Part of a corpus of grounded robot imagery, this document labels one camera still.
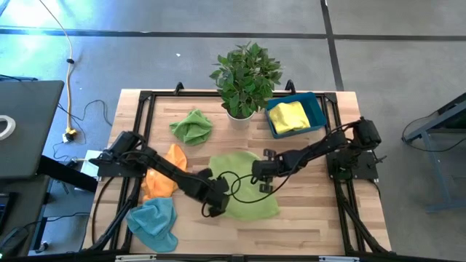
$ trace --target orange towel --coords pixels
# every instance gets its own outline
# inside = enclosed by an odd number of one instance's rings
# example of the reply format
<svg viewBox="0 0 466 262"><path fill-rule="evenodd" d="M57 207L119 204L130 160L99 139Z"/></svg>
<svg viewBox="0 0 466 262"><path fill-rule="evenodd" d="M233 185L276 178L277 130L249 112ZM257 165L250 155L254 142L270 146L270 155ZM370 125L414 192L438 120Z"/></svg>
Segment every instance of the orange towel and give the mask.
<svg viewBox="0 0 466 262"><path fill-rule="evenodd" d="M183 171L186 171L187 160L181 148L172 144L165 159ZM143 201L156 197L171 197L172 193L178 189L178 185L171 179L149 168L144 178L141 188L144 190Z"/></svg>

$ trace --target concrete floor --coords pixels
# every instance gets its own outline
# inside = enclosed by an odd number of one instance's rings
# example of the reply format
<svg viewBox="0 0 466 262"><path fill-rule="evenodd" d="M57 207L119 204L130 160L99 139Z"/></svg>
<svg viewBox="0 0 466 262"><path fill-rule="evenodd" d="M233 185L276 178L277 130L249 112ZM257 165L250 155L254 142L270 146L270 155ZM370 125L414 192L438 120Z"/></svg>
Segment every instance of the concrete floor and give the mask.
<svg viewBox="0 0 466 262"><path fill-rule="evenodd" d="M334 33L465 36L463 0L327 0ZM325 33L319 0L140 0L45 1L66 28L107 31ZM1 27L57 28L35 0L14 0L0 17ZM228 39L73 36L76 67L71 77L73 113L81 116L91 100L108 104L113 119L122 88L213 88L208 74L216 55L249 40L269 48L285 66L283 78L299 90L336 90L326 39ZM378 155L382 205L392 248L403 255L466 258L466 209L428 215L424 207L441 198L427 155L403 145L403 128L461 95L466 81L464 41L336 40L344 89L356 91L361 113L376 122L383 143ZM0 34L0 74L65 79L68 44L62 36ZM66 104L63 93L61 103ZM59 153L82 157L106 146L110 127L101 105L88 108L81 124L87 144L61 145ZM56 113L44 154L60 141L65 114ZM439 148L459 140L435 137ZM441 154L447 176L464 169L465 145ZM465 180L453 180L458 197ZM48 215L90 210L92 196L64 195L54 185ZM66 230L75 220L51 223ZM83 232L69 229L51 253L78 250ZM44 238L54 238L46 234Z"/></svg>

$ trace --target green towel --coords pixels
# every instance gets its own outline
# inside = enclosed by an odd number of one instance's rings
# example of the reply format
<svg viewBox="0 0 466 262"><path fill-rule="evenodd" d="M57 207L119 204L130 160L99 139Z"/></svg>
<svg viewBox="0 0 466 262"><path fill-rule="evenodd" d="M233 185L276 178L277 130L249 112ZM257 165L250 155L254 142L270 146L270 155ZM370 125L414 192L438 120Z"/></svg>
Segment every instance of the green towel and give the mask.
<svg viewBox="0 0 466 262"><path fill-rule="evenodd" d="M201 110L194 109L181 122L171 123L172 133L188 146L204 143L212 132L212 122Z"/></svg>
<svg viewBox="0 0 466 262"><path fill-rule="evenodd" d="M212 170L213 177L217 178L224 171L235 172L240 178L251 174L251 167L254 160L261 160L255 154L246 151L239 151L232 154L221 156L212 156L209 167ZM230 188L232 183L237 179L233 174L222 175L228 182ZM266 194L259 192L260 181L256 184L250 183L250 178L241 180L240 190L235 196L242 201L253 201L264 197ZM239 183L236 182L233 189L228 194L237 190ZM270 218L279 213L277 200L273 195L253 204L244 204L238 202L234 197L230 197L226 212L224 215L236 218L241 221L254 221L258 219Z"/></svg>

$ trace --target potted plant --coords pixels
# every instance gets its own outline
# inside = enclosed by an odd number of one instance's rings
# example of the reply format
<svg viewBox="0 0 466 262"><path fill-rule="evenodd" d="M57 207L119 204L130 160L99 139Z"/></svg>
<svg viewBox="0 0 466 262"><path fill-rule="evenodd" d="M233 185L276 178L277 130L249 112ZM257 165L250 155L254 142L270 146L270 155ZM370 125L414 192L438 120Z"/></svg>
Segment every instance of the potted plant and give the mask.
<svg viewBox="0 0 466 262"><path fill-rule="evenodd" d="M224 101L230 122L235 129L245 129L254 112L267 107L275 84L282 76L280 61L270 58L267 49L250 43L237 46L226 57L219 55L220 66L211 75Z"/></svg>

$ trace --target blue plastic container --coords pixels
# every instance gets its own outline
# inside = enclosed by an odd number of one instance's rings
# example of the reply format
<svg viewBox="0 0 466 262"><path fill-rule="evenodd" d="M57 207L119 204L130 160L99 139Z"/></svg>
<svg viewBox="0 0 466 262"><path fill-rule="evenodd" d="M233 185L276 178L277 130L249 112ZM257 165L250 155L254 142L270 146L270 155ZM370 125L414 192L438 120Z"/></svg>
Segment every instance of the blue plastic container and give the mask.
<svg viewBox="0 0 466 262"><path fill-rule="evenodd" d="M272 108L274 108L279 103L292 103L295 101L299 101L302 104L304 112L306 113L309 123L311 124L311 127L296 131L291 130L283 134L277 134L277 132L275 132L274 125L270 120L269 111L272 110ZM286 138L292 135L298 135L306 132L315 131L327 124L327 120L325 119L322 109L320 109L317 98L315 97L313 92L289 95L284 98L271 99L269 100L269 105L266 107L265 115L267 117L267 120L269 121L270 131L272 131L272 135L275 139Z"/></svg>

